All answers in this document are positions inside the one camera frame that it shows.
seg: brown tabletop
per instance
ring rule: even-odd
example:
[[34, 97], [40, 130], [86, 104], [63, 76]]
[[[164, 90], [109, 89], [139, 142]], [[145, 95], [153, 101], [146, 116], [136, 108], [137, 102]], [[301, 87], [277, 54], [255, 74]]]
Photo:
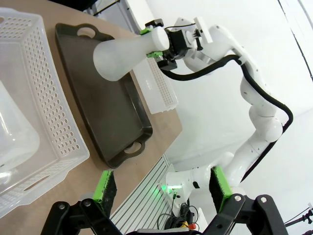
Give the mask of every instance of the brown tabletop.
[[[71, 170], [64, 181], [30, 205], [17, 207], [0, 219], [2, 235], [37, 235], [41, 233], [54, 202], [67, 201], [71, 205], [76, 203], [84, 193], [94, 191], [102, 171], [108, 168], [99, 159], [70, 90], [55, 43], [55, 25], [57, 23], [71, 25], [89, 23], [96, 26], [100, 32], [110, 34], [115, 38], [132, 37], [133, 34], [104, 20], [45, 0], [0, 0], [0, 7], [10, 7], [18, 11], [39, 14], [44, 19], [49, 46], [63, 91], [90, 151], [90, 158]], [[147, 141], [146, 149], [142, 154], [126, 160], [114, 170], [117, 195], [112, 212], [134, 190], [182, 130], [175, 110], [151, 115], [136, 79], [134, 82], [152, 124], [153, 135]]]

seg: screw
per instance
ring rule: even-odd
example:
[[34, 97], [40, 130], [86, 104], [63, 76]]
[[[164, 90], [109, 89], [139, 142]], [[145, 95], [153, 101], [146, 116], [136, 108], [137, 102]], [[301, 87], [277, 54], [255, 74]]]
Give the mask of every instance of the screw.
[[235, 200], [237, 201], [237, 202], [239, 202], [240, 200], [241, 200], [241, 196], [235, 196]]
[[60, 205], [59, 205], [59, 208], [60, 208], [61, 210], [63, 210], [63, 209], [65, 208], [64, 204], [60, 204]]
[[90, 201], [85, 201], [85, 202], [84, 202], [84, 206], [85, 206], [85, 207], [88, 207], [88, 206], [90, 206], [90, 205], [91, 205]]

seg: black hose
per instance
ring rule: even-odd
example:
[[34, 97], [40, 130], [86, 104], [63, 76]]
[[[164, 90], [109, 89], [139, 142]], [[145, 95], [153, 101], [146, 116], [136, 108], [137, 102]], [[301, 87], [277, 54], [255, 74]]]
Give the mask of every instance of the black hose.
[[[279, 102], [269, 94], [267, 94], [257, 83], [256, 81], [251, 77], [251, 75], [248, 72], [248, 69], [245, 64], [242, 64], [240, 61], [240, 57], [238, 55], [227, 55], [221, 60], [215, 62], [212, 65], [209, 65], [208, 67], [191, 74], [176, 74], [171, 71], [161, 71], [168, 76], [171, 79], [174, 79], [176, 81], [190, 81], [196, 78], [199, 78], [201, 76], [204, 76], [210, 72], [213, 72], [214, 70], [221, 68], [225, 66], [229, 61], [234, 60], [238, 65], [241, 66], [242, 72], [244, 74], [244, 78], [246, 81], [250, 84], [250, 86], [266, 101], [271, 103], [272, 105], [276, 106], [277, 108], [283, 110], [288, 115], [288, 121], [283, 125], [283, 133], [288, 129], [288, 127], [293, 122], [293, 114], [291, 110], [283, 103]], [[265, 157], [265, 155], [273, 148], [273, 146], [276, 144], [275, 142], [269, 143], [269, 145], [266, 147], [266, 149], [261, 153], [261, 155], [258, 157], [258, 159], [252, 164], [252, 166], [246, 171], [245, 175], [243, 176], [241, 182], [255, 169], [255, 167], [260, 163], [260, 161]]]

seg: green light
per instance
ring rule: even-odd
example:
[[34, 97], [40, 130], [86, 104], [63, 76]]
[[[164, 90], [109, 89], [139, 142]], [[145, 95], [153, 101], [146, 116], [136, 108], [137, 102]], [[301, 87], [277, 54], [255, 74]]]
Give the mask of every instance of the green light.
[[179, 188], [182, 188], [181, 185], [174, 185], [174, 186], [168, 186], [167, 187], [168, 189], [179, 189]]

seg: metal grille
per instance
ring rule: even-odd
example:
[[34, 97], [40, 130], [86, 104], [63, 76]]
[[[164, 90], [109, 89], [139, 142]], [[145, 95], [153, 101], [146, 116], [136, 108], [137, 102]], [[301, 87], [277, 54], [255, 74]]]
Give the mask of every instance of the metal grille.
[[[169, 166], [165, 155], [158, 161], [124, 203], [112, 214], [111, 220], [122, 234], [138, 229], [156, 229], [157, 218], [171, 208], [161, 192], [159, 181]], [[160, 219], [163, 227], [166, 217]]]

